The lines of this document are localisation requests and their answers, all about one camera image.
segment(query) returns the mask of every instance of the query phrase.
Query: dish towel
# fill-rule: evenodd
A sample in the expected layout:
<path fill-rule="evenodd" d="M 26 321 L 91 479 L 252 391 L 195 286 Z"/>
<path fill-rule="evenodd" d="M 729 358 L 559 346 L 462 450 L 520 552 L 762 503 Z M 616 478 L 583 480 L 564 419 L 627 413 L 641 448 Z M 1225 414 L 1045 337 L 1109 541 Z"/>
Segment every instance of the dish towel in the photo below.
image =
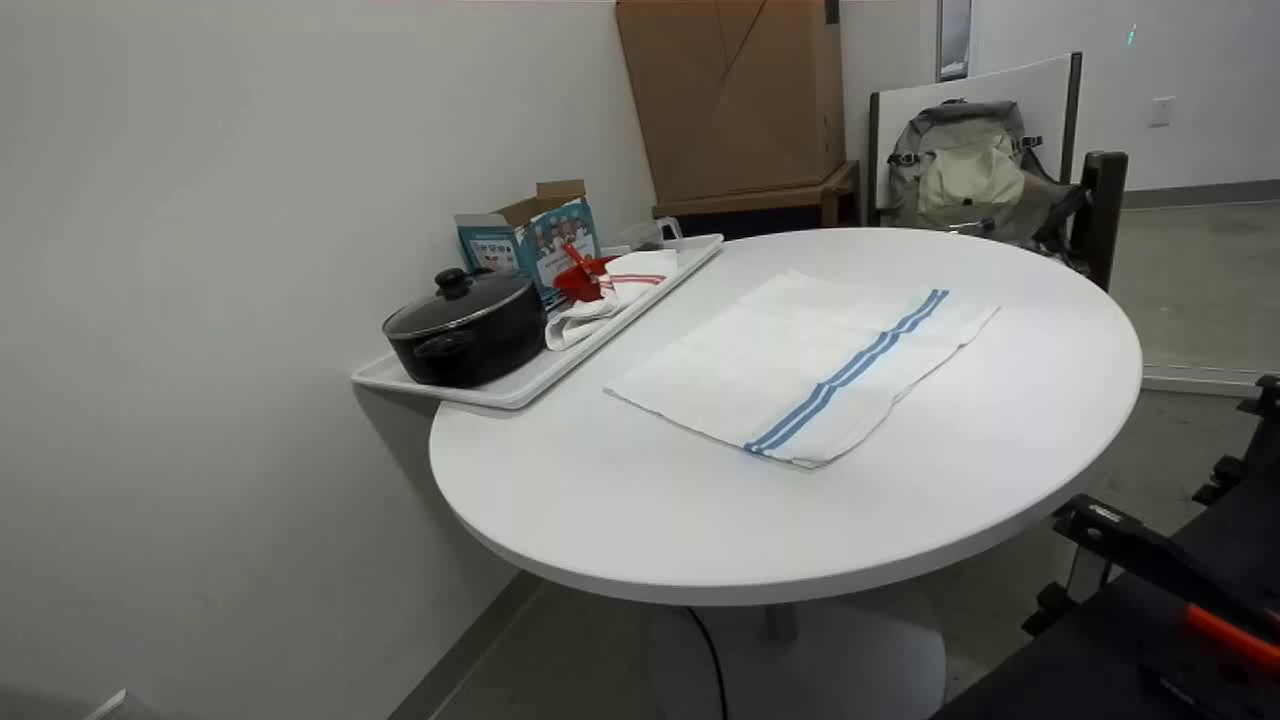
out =
<path fill-rule="evenodd" d="M 946 288 L 776 275 L 605 387 L 741 447 L 805 468 L 852 450 L 996 305 Z"/>
<path fill-rule="evenodd" d="M 582 342 L 628 305 L 676 274 L 676 251 L 631 252 L 604 264 L 600 299 L 575 302 L 547 323 L 547 347 L 567 350 Z"/>

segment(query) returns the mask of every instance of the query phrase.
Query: chair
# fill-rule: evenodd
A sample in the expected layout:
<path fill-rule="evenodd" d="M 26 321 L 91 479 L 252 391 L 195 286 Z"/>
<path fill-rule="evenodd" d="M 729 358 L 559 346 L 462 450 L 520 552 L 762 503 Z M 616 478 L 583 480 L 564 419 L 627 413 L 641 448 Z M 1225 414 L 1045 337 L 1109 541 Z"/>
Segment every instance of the chair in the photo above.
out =
<path fill-rule="evenodd" d="M 873 92 L 867 141 L 867 187 L 863 192 L 867 224 L 881 224 L 881 209 L 888 195 L 888 156 L 899 133 L 924 108 L 955 97 L 970 102 L 1016 101 L 1027 133 L 1042 140 L 1036 156 L 1044 172 L 1061 182 L 1070 182 L 1082 60 L 1080 53 L 1073 53 L 954 82 Z M 1124 152 L 1089 152 L 1080 172 L 1079 182 L 1088 191 L 1089 202 L 1073 218 L 1071 255 L 1102 290 L 1107 290 L 1111 283 L 1128 167 L 1129 156 Z"/>

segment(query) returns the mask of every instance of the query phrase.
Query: table base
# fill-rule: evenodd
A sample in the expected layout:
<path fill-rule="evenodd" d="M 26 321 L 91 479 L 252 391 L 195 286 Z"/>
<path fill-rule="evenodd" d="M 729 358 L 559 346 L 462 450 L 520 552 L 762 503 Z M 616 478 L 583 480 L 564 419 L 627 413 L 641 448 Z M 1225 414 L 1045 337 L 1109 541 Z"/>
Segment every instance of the table base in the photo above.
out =
<path fill-rule="evenodd" d="M 701 607 L 733 720 L 920 720 L 942 706 L 946 655 L 919 596 L 883 610 L 856 597 Z M 719 717 L 716 670 L 684 607 L 654 610 L 649 669 L 659 717 Z"/>

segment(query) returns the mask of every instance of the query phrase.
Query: black pot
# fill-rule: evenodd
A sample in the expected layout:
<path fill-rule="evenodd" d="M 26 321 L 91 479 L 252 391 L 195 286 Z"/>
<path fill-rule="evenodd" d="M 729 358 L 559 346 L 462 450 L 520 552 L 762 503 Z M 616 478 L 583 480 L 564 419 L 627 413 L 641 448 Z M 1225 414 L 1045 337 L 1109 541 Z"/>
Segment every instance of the black pot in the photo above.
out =
<path fill-rule="evenodd" d="M 474 387 L 506 375 L 543 350 L 547 310 L 524 275 L 435 275 L 435 296 L 383 323 L 404 372 L 424 384 Z"/>

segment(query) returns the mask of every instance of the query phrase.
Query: pot lid knob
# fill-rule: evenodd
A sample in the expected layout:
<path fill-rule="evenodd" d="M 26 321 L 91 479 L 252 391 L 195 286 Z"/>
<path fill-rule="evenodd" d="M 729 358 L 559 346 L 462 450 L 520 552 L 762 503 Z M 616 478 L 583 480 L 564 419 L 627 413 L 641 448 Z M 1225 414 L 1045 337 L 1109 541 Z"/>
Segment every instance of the pot lid knob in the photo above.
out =
<path fill-rule="evenodd" d="M 462 297 L 467 293 L 467 273 L 461 268 L 449 268 L 448 270 L 440 270 L 435 275 L 435 284 L 440 286 L 440 290 L 435 291 L 436 295 L 443 295 L 444 297 L 453 300 L 456 297 Z"/>

